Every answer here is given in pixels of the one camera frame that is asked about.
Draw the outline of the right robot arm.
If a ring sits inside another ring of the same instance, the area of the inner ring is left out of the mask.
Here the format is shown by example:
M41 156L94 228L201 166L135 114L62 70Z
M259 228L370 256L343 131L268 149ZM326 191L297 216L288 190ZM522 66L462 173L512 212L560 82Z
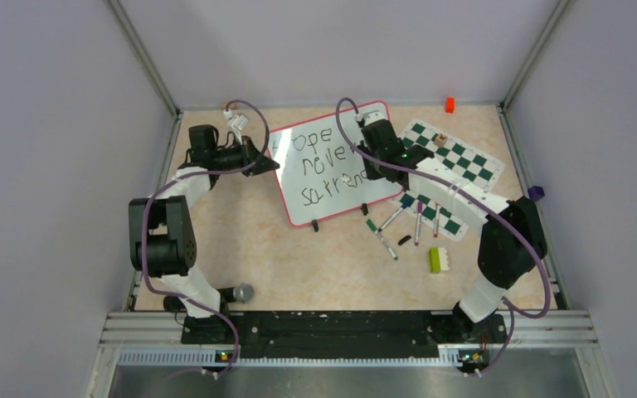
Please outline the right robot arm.
M544 288L544 304L529 318L550 311L552 298L542 261L548 249L536 203L527 198L507 199L474 185L419 145L405 147L384 115L356 113L354 120L362 140L356 147L371 179L386 179L405 190L423 194L442 205L468 227L479 231L479 275L455 306L455 335L474 342L486 332L486 318L518 280L538 269Z

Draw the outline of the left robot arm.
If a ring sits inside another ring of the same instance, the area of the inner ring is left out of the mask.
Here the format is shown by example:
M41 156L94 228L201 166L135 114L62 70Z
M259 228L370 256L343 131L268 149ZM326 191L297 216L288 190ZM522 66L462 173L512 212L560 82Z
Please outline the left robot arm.
M189 129L190 147L173 180L150 197L129 203L132 266L142 272L148 289L179 301L193 325L212 342L224 342L233 329L223 314L225 300L207 281L198 264L199 250L190 209L216 185L221 175L246 177L273 172L280 165L246 135L230 133L219 144L217 128L202 124Z

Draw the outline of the pink framed whiteboard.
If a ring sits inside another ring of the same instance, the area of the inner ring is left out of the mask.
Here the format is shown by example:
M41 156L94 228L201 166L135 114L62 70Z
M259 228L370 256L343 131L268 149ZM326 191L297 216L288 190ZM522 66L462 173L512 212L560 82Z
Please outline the pink framed whiteboard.
M339 132L335 113L272 130L268 150L280 165L275 175L293 226L306 226L402 192L396 183L367 178L363 158Z

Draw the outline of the black marker cap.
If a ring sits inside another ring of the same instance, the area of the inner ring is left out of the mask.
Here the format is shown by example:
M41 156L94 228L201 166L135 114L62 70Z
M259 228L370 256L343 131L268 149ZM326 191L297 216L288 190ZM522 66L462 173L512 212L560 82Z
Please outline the black marker cap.
M399 239L398 241L398 245L404 245L406 242L408 242L411 239L410 235L405 235L403 236L401 239Z

